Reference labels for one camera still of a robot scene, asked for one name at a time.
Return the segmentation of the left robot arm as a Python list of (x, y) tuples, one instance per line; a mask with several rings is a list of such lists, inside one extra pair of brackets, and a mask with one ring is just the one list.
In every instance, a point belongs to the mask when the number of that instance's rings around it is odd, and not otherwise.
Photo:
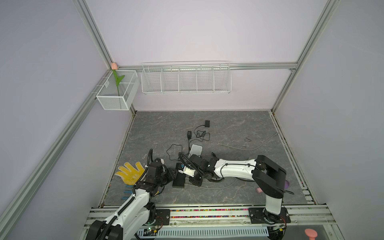
[(174, 172), (167, 168), (164, 160), (154, 159), (153, 149), (150, 149), (145, 171), (133, 185), (131, 196), (111, 216), (103, 221), (94, 221), (86, 239), (132, 239), (141, 226), (155, 221), (156, 206), (151, 199), (174, 179)]

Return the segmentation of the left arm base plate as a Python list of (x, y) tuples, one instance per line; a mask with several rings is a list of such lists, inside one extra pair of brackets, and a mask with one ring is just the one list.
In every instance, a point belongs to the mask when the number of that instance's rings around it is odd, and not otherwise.
[(150, 210), (148, 221), (145, 223), (146, 226), (168, 226), (171, 219), (170, 209), (156, 209)]

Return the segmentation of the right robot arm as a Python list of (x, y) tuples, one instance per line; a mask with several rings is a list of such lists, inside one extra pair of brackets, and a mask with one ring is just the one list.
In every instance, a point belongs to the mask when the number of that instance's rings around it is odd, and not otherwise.
[(183, 173), (190, 182), (200, 187), (204, 179), (219, 183), (226, 178), (237, 178), (255, 182), (266, 195), (265, 208), (258, 219), (272, 225), (285, 220), (282, 214), (287, 171), (264, 155), (246, 161), (219, 159), (213, 156), (209, 161), (198, 155), (179, 153), (178, 159), (184, 165)]

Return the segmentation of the black network switch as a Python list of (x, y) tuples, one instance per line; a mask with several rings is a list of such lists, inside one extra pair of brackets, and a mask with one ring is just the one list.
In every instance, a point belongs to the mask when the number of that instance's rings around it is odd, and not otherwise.
[(173, 188), (185, 188), (186, 175), (182, 173), (177, 173), (175, 179), (173, 180), (172, 187)]

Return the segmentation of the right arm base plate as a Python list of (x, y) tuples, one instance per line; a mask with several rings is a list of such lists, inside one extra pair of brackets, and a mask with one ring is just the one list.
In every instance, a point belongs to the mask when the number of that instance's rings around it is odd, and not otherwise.
[(252, 224), (274, 225), (291, 223), (291, 218), (285, 207), (281, 207), (279, 215), (269, 213), (262, 207), (249, 208), (249, 216)]

